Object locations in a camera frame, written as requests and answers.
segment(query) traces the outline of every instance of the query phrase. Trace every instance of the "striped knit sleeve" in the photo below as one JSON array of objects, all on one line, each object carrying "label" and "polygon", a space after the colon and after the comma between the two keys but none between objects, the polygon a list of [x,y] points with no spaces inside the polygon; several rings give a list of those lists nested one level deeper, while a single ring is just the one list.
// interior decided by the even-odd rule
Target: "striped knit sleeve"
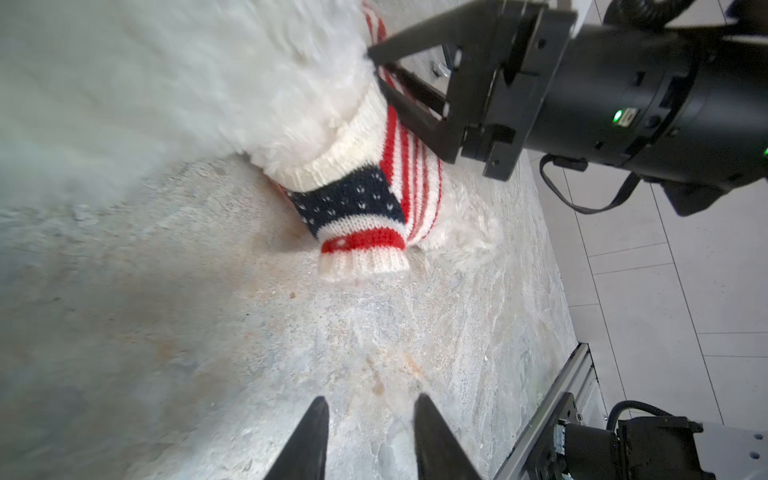
[{"label": "striped knit sleeve", "polygon": [[365,166],[310,192],[287,191],[317,238],[319,274],[338,281],[407,270],[406,222],[379,166]]}]

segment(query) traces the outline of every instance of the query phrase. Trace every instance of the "white ribbed cuff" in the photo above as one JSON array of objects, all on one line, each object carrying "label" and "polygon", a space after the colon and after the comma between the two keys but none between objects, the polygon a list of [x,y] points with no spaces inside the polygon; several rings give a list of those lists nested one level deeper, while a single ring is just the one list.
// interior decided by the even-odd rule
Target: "white ribbed cuff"
[{"label": "white ribbed cuff", "polygon": [[322,253],[317,269],[323,280],[339,282],[378,273],[401,272],[409,268],[408,258],[403,250],[395,247],[375,247]]},{"label": "white ribbed cuff", "polygon": [[310,192],[344,178],[352,171],[378,165],[384,150],[387,105],[373,81],[353,119],[336,132],[326,153],[299,167],[278,167],[266,172],[288,190]]}]

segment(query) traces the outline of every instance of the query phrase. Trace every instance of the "black cable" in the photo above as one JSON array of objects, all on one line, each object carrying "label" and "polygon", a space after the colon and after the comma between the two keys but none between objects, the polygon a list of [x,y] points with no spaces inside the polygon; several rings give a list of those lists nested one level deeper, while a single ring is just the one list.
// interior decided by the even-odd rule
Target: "black cable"
[{"label": "black cable", "polygon": [[613,0],[604,23],[643,30],[661,30],[690,7],[694,0]]},{"label": "black cable", "polygon": [[671,413],[665,412],[664,410],[659,409],[658,407],[654,407],[653,405],[638,402],[637,400],[624,400],[623,402],[619,402],[614,405],[614,408],[611,409],[611,414],[608,416],[605,429],[613,432],[616,429],[616,422],[618,422],[619,415],[621,415],[621,413],[626,409],[642,410],[643,412],[650,413],[651,415],[655,415],[657,417],[672,416]]}]

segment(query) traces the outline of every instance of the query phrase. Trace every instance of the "dog fur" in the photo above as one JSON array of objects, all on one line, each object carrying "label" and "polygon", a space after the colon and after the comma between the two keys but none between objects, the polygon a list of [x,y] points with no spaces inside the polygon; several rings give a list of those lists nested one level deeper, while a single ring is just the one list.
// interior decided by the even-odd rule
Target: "dog fur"
[{"label": "dog fur", "polygon": [[[373,79],[365,28],[359,0],[4,2],[0,204],[109,204],[236,152],[267,174],[311,161]],[[501,228],[447,181],[423,247],[469,267]]]}]

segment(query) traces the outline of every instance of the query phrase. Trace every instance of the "red knit band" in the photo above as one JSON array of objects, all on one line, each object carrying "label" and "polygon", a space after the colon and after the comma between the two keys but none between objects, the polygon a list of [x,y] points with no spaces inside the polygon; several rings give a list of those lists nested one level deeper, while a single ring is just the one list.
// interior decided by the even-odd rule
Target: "red knit band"
[{"label": "red knit band", "polygon": [[367,250],[377,247],[395,247],[404,250],[406,242],[399,233],[391,228],[374,228],[328,240],[323,243],[321,252],[349,252],[350,250]]}]

